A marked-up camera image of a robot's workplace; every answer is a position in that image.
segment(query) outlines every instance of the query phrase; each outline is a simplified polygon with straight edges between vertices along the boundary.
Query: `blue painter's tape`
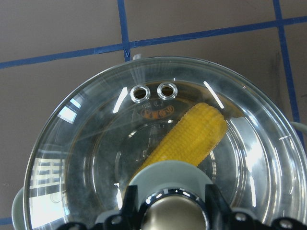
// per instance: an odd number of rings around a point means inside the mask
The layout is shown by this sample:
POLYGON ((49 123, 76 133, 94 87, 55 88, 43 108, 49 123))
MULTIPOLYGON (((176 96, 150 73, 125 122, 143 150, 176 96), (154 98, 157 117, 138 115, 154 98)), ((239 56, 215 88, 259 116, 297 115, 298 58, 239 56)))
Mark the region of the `blue painter's tape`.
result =
POLYGON ((307 16, 289 18, 289 19, 281 19, 281 20, 270 21, 270 22, 255 23, 255 24, 249 24, 249 25, 241 25, 241 26, 234 26, 234 27, 228 27, 228 28, 188 33, 188 34, 179 34, 179 35, 173 35, 173 36, 134 41, 134 42, 130 42, 130 47, 136 48, 136 47, 141 47, 141 46, 152 46, 152 45, 158 45, 158 44, 164 44, 164 43, 186 41, 186 40, 191 40, 191 39, 198 39, 198 38, 205 38, 205 37, 212 37, 212 36, 235 34, 235 33, 241 33, 241 32, 273 28, 273 27, 278 27, 282 25, 292 25, 292 24, 306 23, 306 22, 307 22, 307 16))
POLYGON ((118 13, 119 13, 119 21, 120 21, 120 29, 121 29, 121 38, 123 41, 123 49, 124 49, 124 58, 125 61, 131 60, 130 55, 130 44, 129 44, 129 36, 128 36, 128 26, 127 26, 127 17, 125 10, 125 2, 124 0, 118 0, 118 13))
POLYGON ((53 61, 53 60, 58 60, 58 59, 75 58, 75 57, 81 57, 81 56, 87 56, 87 55, 93 55, 93 54, 102 54, 102 53, 113 52, 113 51, 118 51, 122 49, 123 49, 122 44, 116 44, 116 45, 111 45, 111 46, 83 49, 83 50, 51 54, 51 55, 45 55, 45 56, 39 56, 39 57, 31 57, 31 58, 25 58, 25 59, 20 59, 20 60, 2 62, 0 63, 0 69, 12 67, 12 66, 21 66, 21 65, 29 65, 29 64, 35 64, 35 63, 53 61))
POLYGON ((123 37, 123 39, 125 40, 124 44, 115 44, 115 45, 110 45, 110 46, 102 46, 102 47, 76 50, 76 51, 65 52, 65 53, 58 53, 58 54, 52 54, 52 55, 46 55, 46 56, 31 57, 31 58, 25 58, 25 59, 20 59, 20 60, 1 62, 0 69, 13 67, 13 66, 48 62, 48 61, 53 61, 57 59, 75 58, 75 57, 81 57, 81 56, 86 56, 86 55, 102 54, 102 53, 119 51, 119 50, 124 50, 125 60, 128 61, 131 59, 130 49, 140 47, 140 46, 158 45, 158 44, 163 44, 163 43, 178 42, 178 41, 185 41, 185 40, 226 35, 226 34, 234 34, 234 33, 247 32, 247 31, 252 31, 252 30, 260 30, 260 29, 278 27, 282 25, 306 23, 306 22, 307 22, 307 16, 303 16, 303 17, 297 17, 297 18, 289 18, 289 19, 282 19, 282 20, 276 20, 276 21, 271 21, 271 22, 235 26, 235 27, 215 29, 215 30, 209 30, 209 31, 201 31, 201 32, 195 32, 195 33, 189 33, 189 34, 166 36, 166 37, 153 38, 153 39, 134 41, 134 42, 127 42, 128 41, 128 32, 127 32, 126 35, 123 37))
POLYGON ((277 20, 283 19, 282 16, 282 9, 280 7, 279 0, 273 0, 273 5, 274 5, 274 11, 275 11, 275 17, 277 20))
MULTIPOLYGON (((274 5, 276 19, 282 20, 283 15, 282 15, 282 9, 280 7, 279 0, 273 0, 273 5, 274 5)), ((284 25, 286 24, 282 24, 278 26, 278 36, 279 36, 280 47, 281 47, 281 52, 283 56, 283 68, 284 68, 284 72, 286 75, 288 94, 289 94, 290 105, 291 105, 291 110, 292 110, 292 117, 295 122, 300 122, 300 116, 299 116, 299 110, 298 110, 298 105, 297 105, 297 100, 296 100, 296 93, 295 93, 294 81, 293 81, 293 76, 292 76, 288 45, 287 45, 286 35, 284 31, 284 25)), ((301 132, 298 132, 297 134, 303 146, 305 147, 303 134, 301 132)))
POLYGON ((0 225, 7 225, 7 224, 13 224, 11 217, 0 218, 0 225))

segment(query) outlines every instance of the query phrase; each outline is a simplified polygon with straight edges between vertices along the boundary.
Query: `yellow corn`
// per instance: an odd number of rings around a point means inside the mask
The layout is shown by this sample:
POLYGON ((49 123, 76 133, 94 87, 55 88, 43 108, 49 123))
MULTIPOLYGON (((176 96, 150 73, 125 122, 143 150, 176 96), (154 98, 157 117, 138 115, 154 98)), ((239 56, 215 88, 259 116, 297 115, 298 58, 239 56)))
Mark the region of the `yellow corn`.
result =
POLYGON ((193 106, 148 156, 140 170, 158 161, 178 160, 198 166, 227 130, 223 115, 206 103, 193 106))

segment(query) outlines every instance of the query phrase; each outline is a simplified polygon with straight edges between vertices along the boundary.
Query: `orange label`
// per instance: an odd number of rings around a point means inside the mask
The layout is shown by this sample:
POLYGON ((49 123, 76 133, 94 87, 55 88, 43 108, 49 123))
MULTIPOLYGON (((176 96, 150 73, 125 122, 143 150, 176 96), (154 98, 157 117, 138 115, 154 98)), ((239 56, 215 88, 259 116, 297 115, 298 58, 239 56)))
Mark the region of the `orange label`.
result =
POLYGON ((146 119, 156 120, 171 115, 174 112, 174 110, 175 110, 174 107, 172 105, 169 105, 168 107, 160 110, 143 109, 141 111, 141 115, 146 119))

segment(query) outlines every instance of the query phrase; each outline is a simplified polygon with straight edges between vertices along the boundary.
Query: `cooking pot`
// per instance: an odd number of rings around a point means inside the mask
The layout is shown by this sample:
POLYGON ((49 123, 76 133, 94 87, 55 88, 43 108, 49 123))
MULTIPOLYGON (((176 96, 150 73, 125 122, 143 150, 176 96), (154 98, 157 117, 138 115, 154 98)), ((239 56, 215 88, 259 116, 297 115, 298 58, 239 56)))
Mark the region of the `cooking pot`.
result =
POLYGON ((198 165, 227 203, 262 223, 291 217, 306 224, 305 152, 276 105, 221 65, 154 57, 102 71, 51 115, 25 175, 26 228, 90 227, 102 212, 120 209, 144 159, 199 102, 227 121, 225 136, 198 165))

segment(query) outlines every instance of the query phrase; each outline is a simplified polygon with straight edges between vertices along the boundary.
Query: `metal grommet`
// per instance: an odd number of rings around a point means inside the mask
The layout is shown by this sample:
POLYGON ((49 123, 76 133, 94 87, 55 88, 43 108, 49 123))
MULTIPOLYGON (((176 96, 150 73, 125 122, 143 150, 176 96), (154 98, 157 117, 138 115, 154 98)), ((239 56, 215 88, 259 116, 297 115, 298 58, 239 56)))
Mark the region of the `metal grommet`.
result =
POLYGON ((158 86, 157 93, 162 100, 172 100, 177 96, 178 89, 171 82, 163 82, 158 86))
POLYGON ((150 90, 146 85, 136 85, 130 91, 131 100, 135 103, 142 103, 150 98, 150 90))

